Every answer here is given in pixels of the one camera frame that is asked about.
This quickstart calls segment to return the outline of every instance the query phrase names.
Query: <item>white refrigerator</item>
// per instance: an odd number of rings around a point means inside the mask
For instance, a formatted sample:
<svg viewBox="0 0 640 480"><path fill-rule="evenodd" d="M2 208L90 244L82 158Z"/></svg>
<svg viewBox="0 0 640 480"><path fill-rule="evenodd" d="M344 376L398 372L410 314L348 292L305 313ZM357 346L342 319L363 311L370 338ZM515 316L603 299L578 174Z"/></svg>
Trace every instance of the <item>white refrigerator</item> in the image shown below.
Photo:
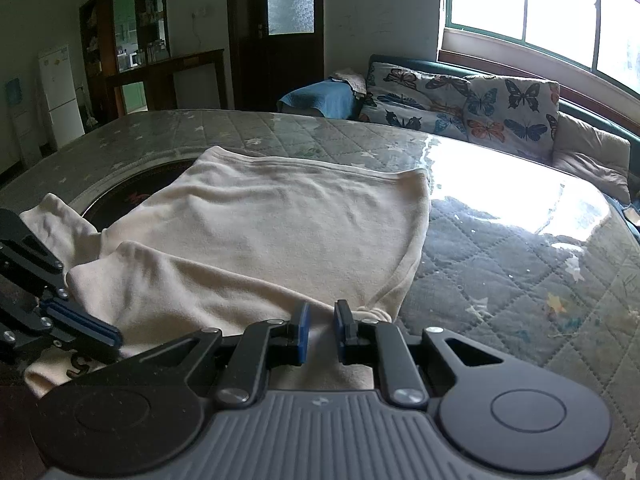
<svg viewBox="0 0 640 480"><path fill-rule="evenodd" d="M53 148L59 150L84 135L68 46L43 52L38 56L38 65L47 135Z"/></svg>

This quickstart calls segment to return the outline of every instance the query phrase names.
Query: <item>wooden door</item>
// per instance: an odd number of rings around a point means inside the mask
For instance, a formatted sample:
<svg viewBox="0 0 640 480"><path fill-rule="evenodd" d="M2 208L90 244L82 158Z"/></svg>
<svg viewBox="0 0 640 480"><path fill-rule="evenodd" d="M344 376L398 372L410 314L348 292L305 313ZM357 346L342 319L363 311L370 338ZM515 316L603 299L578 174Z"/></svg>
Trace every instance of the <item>wooden door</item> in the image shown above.
<svg viewBox="0 0 640 480"><path fill-rule="evenodd" d="M322 0L228 0L236 109L274 111L324 78Z"/></svg>

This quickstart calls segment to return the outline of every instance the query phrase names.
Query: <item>floor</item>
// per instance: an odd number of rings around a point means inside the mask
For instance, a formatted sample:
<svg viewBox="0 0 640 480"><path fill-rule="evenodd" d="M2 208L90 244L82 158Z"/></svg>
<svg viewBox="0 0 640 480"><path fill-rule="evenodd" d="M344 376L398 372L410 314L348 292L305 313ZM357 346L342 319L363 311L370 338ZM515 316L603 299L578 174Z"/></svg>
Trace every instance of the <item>floor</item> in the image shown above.
<svg viewBox="0 0 640 480"><path fill-rule="evenodd" d="M0 480L35 480L44 465L31 440L36 399L27 386L0 386Z"/></svg>
<svg viewBox="0 0 640 480"><path fill-rule="evenodd" d="M137 112L146 112L146 111L147 111L147 108L146 108L146 105L144 105L142 108L136 108L135 110L128 112L128 114L135 114Z"/></svg>

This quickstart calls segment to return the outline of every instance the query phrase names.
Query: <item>wooden table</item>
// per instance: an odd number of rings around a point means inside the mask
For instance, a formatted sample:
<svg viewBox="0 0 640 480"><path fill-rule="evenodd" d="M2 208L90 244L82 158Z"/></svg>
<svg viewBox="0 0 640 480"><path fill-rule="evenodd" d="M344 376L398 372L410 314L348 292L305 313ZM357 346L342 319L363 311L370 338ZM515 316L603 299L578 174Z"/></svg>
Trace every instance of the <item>wooden table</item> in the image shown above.
<svg viewBox="0 0 640 480"><path fill-rule="evenodd" d="M220 108L228 109L226 95L224 49L207 50L188 56L170 57L155 63L143 65L132 70L108 76L105 83L108 93L114 96L118 117L126 115L122 86L143 83L145 86L146 106L149 110L175 110L178 103L175 97L174 73L199 66L213 64L216 70L216 83L220 98Z"/></svg>

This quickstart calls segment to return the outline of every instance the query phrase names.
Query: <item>window frame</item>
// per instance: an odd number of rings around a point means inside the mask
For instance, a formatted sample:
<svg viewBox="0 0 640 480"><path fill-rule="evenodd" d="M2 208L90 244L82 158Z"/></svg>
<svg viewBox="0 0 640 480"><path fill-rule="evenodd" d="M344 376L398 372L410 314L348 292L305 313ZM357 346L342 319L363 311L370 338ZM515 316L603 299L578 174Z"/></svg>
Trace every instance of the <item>window frame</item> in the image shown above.
<svg viewBox="0 0 640 480"><path fill-rule="evenodd" d="M475 34L481 34L482 36L488 36L490 38L495 38L497 40L506 41L508 43L517 44L519 46L523 46L529 48L531 50L535 50L537 52L541 52L542 54L547 54L548 56L554 57L556 59L560 59L568 64L574 65L582 70L586 70L587 72L596 75L597 77L603 79L604 81L620 88L626 93L632 95L636 99L640 100L640 93L633 90L631 87L621 83L617 79L612 78L611 76L605 74L598 70L598 56L600 55L600 23L601 23L601 0L596 0L596 31L594 35L594 46L593 46L593 61L591 66L584 65L580 62L574 61L562 54L558 54L556 52L552 52L551 50L547 50L541 46L534 45L532 43L527 43L525 41L526 33L527 33L527 7L529 5L529 0L524 0L524 18L522 21L522 36L520 38L511 38L510 36L505 36L503 34L499 34L497 32L492 32L490 30L484 30L483 28L471 27L470 25L460 25L459 23L453 23L451 21L451 10L452 10L453 0L446 0L445 5L445 26L447 28L455 28L457 30L466 30L468 32L474 32Z"/></svg>

